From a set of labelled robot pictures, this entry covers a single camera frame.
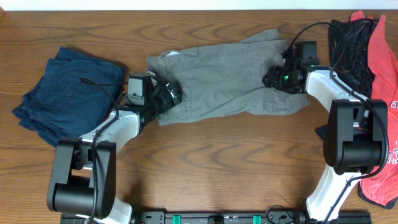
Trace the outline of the grey shorts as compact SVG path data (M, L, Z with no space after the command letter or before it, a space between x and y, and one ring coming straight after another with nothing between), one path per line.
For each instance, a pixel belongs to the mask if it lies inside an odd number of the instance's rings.
M182 94L177 106L159 115L159 124L191 123L248 112L289 115L310 104L305 94L267 88L262 78L284 61L288 47L277 29L239 42L169 50L147 58L147 71L175 85Z

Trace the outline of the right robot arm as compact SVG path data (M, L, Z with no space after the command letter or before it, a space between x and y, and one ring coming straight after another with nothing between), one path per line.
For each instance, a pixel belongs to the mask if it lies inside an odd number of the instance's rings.
M342 212L343 202L363 179L380 173L388 153L387 105L345 84L330 66L319 64L315 41L292 42L281 53L283 67L272 67L262 79L266 87L307 93L328 111L318 128L323 139L325 170L304 209L268 209L268 223L371 223L368 212Z

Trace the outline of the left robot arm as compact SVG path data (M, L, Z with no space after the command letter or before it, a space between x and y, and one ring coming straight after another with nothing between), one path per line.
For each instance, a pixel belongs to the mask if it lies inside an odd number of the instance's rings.
M130 74L127 92L111 96L108 118L78 138L61 139L47 194L61 223L139 223L116 195L116 157L144 127L182 102L180 87L152 72Z

